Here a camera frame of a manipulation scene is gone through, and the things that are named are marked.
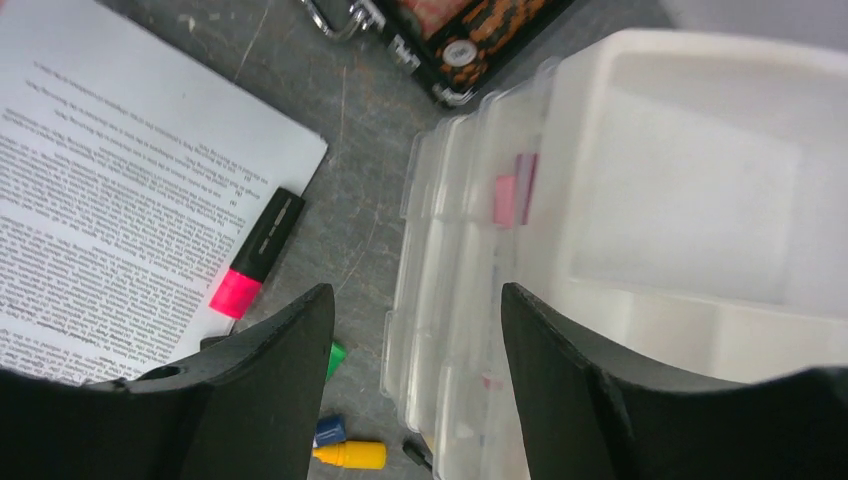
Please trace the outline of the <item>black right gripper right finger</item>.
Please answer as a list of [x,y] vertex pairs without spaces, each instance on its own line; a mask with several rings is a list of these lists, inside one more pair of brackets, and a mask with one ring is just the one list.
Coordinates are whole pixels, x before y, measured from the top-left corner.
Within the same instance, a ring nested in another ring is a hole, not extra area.
[[742,384],[653,360],[517,283],[501,324],[534,479],[843,479],[847,371]]

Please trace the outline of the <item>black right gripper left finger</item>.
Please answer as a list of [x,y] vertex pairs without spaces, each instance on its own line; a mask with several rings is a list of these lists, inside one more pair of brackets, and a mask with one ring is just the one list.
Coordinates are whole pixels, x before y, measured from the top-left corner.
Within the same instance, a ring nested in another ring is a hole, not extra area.
[[1,374],[5,479],[303,479],[335,323],[319,284],[136,380]]

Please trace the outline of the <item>white drawer organizer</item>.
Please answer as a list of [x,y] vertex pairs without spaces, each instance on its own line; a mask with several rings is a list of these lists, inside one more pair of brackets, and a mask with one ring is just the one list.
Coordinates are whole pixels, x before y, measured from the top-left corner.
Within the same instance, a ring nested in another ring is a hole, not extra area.
[[[495,180],[539,155],[529,219]],[[517,283],[641,355],[754,384],[847,371],[847,56],[630,29],[413,145],[381,388],[436,479],[529,474],[501,324]]]

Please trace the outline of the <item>white pink-capped marker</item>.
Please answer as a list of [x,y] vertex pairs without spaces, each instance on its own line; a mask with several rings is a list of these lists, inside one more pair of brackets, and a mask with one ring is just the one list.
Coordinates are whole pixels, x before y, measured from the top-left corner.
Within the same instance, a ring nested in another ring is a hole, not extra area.
[[515,220],[516,177],[500,175],[495,180],[493,222],[499,227],[510,229]]

